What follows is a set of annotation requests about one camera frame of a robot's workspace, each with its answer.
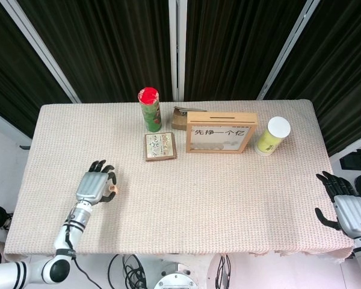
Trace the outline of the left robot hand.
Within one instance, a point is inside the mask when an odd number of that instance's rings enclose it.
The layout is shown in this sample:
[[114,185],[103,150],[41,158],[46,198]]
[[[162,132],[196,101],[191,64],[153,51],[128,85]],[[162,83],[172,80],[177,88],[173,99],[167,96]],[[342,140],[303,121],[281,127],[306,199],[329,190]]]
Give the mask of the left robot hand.
[[117,194],[117,178],[112,165],[106,160],[94,161],[84,174],[76,191],[76,200],[85,201],[90,205],[110,202]]

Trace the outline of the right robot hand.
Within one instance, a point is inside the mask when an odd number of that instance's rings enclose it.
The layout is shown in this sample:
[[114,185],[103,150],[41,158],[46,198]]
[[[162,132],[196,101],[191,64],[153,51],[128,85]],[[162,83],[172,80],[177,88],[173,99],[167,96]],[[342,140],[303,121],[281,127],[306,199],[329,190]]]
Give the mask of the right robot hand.
[[322,182],[336,213],[336,220],[324,217],[319,208],[315,208],[318,220],[326,227],[342,231],[349,238],[361,237],[361,196],[344,178],[323,171],[316,174]]

